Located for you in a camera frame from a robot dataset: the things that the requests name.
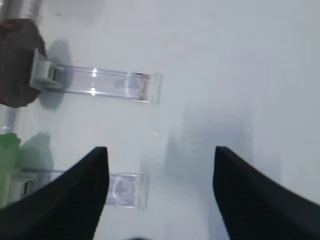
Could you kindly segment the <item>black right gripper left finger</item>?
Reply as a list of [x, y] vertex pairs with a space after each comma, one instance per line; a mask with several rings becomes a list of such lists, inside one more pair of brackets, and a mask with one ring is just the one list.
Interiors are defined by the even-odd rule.
[[108, 189], [108, 150], [95, 147], [54, 181], [1, 209], [0, 238], [92, 240]]

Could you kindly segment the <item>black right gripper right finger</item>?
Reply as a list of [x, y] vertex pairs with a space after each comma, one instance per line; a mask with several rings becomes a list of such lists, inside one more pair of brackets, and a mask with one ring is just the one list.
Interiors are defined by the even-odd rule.
[[318, 240], [320, 206], [276, 183], [225, 146], [213, 193], [231, 240]]

